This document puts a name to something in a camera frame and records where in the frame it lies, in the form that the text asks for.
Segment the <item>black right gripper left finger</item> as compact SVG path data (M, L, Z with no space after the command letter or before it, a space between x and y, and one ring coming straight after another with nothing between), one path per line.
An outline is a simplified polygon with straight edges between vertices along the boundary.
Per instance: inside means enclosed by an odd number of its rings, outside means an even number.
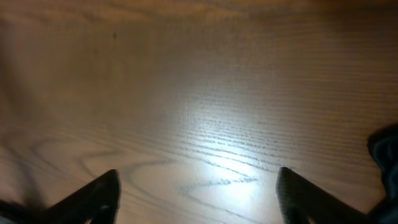
M113 224L119 208L120 181L111 169L86 186L46 209L44 224Z

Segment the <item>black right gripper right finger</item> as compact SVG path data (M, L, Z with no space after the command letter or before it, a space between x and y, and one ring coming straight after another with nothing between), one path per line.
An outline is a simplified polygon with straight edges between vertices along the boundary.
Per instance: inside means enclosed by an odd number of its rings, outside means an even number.
M279 169L279 208L285 224L362 224L367 216L287 167Z

